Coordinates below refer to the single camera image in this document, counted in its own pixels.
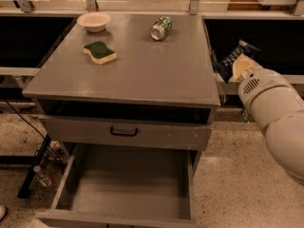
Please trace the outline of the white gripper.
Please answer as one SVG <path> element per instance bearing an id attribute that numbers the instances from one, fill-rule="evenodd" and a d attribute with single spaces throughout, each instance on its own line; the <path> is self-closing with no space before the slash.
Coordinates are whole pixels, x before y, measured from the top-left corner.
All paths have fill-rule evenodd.
<path id="1" fill-rule="evenodd" d="M 238 96 L 245 107 L 250 107 L 256 97 L 272 88 L 292 87 L 281 74 L 261 68 L 260 64 L 245 54 L 240 54 L 233 62 L 232 71 L 233 78 L 242 81 Z"/>

